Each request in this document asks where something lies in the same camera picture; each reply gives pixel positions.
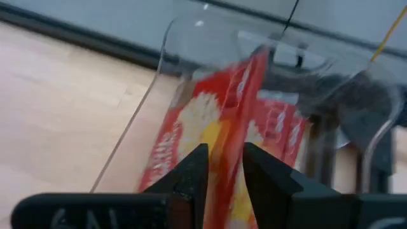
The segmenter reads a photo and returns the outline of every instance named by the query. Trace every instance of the black cable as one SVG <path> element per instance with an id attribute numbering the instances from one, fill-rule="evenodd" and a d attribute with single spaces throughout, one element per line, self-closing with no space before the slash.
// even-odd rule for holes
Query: black cable
<path id="1" fill-rule="evenodd" d="M 293 15 L 294 15 L 295 9 L 297 8 L 297 5 L 298 5 L 298 2 L 299 2 L 299 1 L 300 1 L 300 0 L 296 0 L 296 1 L 295 1 L 294 7 L 293 7 L 293 9 L 291 10 L 290 17 L 288 18 L 288 20 L 287 20 L 287 22 L 286 22 L 286 26 L 284 27 L 283 32 L 286 31 L 286 29 L 289 27 L 291 18 L 292 18 Z"/>

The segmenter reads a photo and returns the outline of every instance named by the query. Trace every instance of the yellow wire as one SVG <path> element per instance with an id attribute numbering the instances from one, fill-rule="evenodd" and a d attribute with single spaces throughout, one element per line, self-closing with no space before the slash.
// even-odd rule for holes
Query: yellow wire
<path id="1" fill-rule="evenodd" d="M 394 32 L 394 29 L 399 25 L 401 19 L 406 14 L 406 12 L 407 12 L 407 6 L 404 7 L 404 9 L 400 13 L 400 15 L 397 17 L 396 21 L 393 23 L 392 27 L 387 32 L 386 37 L 384 38 L 384 40 L 382 41 L 380 46 L 377 48 L 375 54 L 372 56 L 370 61 L 372 61 L 372 62 L 375 61 L 376 57 L 382 52 L 382 50 L 384 49 L 384 46 L 386 45 L 387 40 L 391 37 L 392 33 Z"/>

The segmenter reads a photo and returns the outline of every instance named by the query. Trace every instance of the black plastic part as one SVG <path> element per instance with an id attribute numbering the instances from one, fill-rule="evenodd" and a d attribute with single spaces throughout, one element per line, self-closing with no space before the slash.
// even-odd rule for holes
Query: black plastic part
<path id="1" fill-rule="evenodd" d="M 252 143 L 245 143 L 243 168 L 247 190 L 257 225 L 262 228 L 286 228 L 292 196 L 339 195 L 305 177 Z"/>
<path id="2" fill-rule="evenodd" d="M 401 99 L 403 101 L 403 109 L 400 112 L 396 125 L 407 127 L 407 86 L 401 85 L 399 88 L 401 91 Z"/>
<path id="3" fill-rule="evenodd" d="M 407 195 L 341 195 L 246 143 L 245 181 L 263 228 L 407 228 Z"/>
<path id="4" fill-rule="evenodd" d="M 14 229 L 202 228 L 208 147 L 199 145 L 140 194 L 40 194 L 22 200 Z"/>
<path id="5" fill-rule="evenodd" d="M 176 193 L 191 202 L 193 228 L 202 228 L 206 191 L 208 185 L 209 156 L 208 145 L 201 144 L 195 148 L 177 167 L 145 193 Z"/>
<path id="6" fill-rule="evenodd" d="M 172 228 L 188 221 L 190 204 L 166 194 L 40 194 L 19 203 L 11 218 L 14 229 Z"/>
<path id="7" fill-rule="evenodd" d="M 362 192 L 362 167 L 363 167 L 363 154 L 357 149 L 352 143 L 351 147 L 355 148 L 356 155 L 356 184 L 355 184 L 355 193 Z"/>

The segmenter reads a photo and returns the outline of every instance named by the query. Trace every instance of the light wood surface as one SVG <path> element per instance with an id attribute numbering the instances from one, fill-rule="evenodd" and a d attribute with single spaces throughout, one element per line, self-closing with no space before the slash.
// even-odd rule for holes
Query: light wood surface
<path id="1" fill-rule="evenodd" d="M 123 133 L 96 192 L 133 193 L 147 164 L 179 79 L 159 76 Z"/>
<path id="2" fill-rule="evenodd" d="M 90 191 L 153 75 L 0 24 L 0 228 L 28 195 Z"/>

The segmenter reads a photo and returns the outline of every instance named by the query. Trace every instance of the red packaging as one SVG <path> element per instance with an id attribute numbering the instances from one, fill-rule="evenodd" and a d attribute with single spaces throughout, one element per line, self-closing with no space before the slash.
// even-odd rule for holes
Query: red packaging
<path id="1" fill-rule="evenodd" d="M 223 228 L 237 165 L 263 81 L 268 51 L 179 89 L 162 123 L 139 191 L 157 182 L 200 143 L 209 145 L 205 228 Z"/>
<path id="2" fill-rule="evenodd" d="M 295 108 L 285 102 L 271 99 L 272 93 L 263 91 L 258 95 L 262 98 L 257 98 L 254 103 L 254 112 L 249 121 L 245 142 L 254 143 L 282 160 Z M 231 214 L 226 227 L 257 228 L 245 184 L 243 166 L 242 163 L 239 164 L 231 201 Z"/>
<path id="3" fill-rule="evenodd" d="M 294 167 L 295 165 L 306 125 L 307 120 L 303 118 L 298 111 L 295 112 L 290 123 L 288 141 L 284 149 L 283 159 L 283 162 L 290 167 Z"/>

